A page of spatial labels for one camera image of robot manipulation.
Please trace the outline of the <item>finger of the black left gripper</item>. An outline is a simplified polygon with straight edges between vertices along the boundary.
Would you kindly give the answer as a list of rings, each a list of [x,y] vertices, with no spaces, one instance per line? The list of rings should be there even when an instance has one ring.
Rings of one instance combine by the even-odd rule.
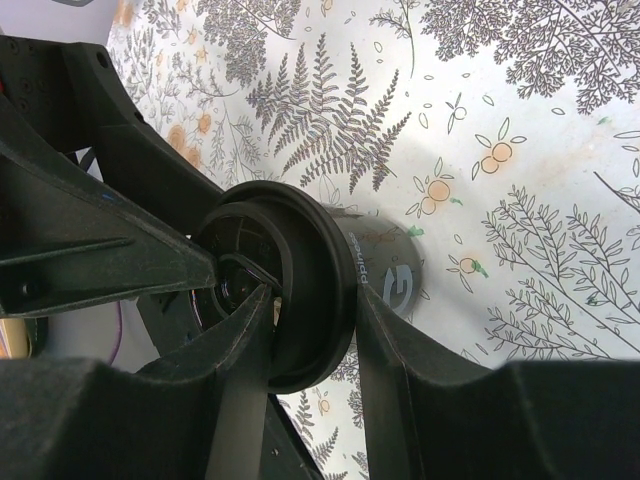
[[[1,100],[1,315],[213,285],[212,256],[52,148]]]

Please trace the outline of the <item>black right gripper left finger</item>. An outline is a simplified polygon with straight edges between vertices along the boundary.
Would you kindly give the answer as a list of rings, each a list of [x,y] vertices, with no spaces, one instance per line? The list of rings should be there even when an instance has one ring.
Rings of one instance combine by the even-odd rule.
[[[128,373],[93,359],[1,364],[5,479],[255,479],[266,411],[271,290]]]

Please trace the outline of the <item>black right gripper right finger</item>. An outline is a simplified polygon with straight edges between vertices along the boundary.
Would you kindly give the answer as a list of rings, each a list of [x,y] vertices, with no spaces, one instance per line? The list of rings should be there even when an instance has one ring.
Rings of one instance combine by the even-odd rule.
[[[358,295],[357,346],[373,479],[635,479],[635,361],[482,367]]]

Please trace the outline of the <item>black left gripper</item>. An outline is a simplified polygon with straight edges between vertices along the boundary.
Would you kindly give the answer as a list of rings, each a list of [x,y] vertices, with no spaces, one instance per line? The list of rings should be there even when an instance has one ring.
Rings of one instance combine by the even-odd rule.
[[[223,193],[145,121],[103,46],[4,34],[1,158],[38,147],[89,149],[107,185],[186,235]]]

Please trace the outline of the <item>black plastic cup lid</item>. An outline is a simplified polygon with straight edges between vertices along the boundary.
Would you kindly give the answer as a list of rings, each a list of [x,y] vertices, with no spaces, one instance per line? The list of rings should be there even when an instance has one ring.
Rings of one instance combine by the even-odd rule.
[[[223,193],[196,243],[212,254],[215,283],[190,293],[207,330],[259,286],[280,302],[269,388],[291,394],[336,368],[354,331],[357,279],[351,253],[329,212],[302,190],[250,181]]]

